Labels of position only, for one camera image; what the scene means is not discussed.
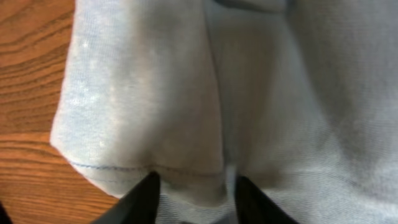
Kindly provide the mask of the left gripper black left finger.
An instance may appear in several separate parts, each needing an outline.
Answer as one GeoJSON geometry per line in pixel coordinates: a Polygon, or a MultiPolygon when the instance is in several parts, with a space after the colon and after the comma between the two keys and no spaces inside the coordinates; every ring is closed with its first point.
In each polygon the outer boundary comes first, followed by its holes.
{"type": "Polygon", "coordinates": [[[160,200],[160,175],[150,172],[91,224],[155,224],[160,200]]]}

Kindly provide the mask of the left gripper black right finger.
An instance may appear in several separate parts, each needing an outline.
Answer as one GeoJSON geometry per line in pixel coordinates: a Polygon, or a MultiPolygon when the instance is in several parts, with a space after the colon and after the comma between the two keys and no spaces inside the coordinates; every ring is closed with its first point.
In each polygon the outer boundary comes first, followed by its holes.
{"type": "Polygon", "coordinates": [[[299,224],[247,177],[237,177],[234,199],[239,224],[299,224]]]}

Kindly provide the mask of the light blue t-shirt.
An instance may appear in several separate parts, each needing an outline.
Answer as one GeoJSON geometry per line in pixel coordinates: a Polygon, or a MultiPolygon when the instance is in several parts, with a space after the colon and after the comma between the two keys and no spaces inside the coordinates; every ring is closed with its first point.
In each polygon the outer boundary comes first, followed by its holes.
{"type": "Polygon", "coordinates": [[[159,223],[233,221],[245,175],[300,223],[397,222],[397,1],[77,1],[51,145],[159,223]]]}

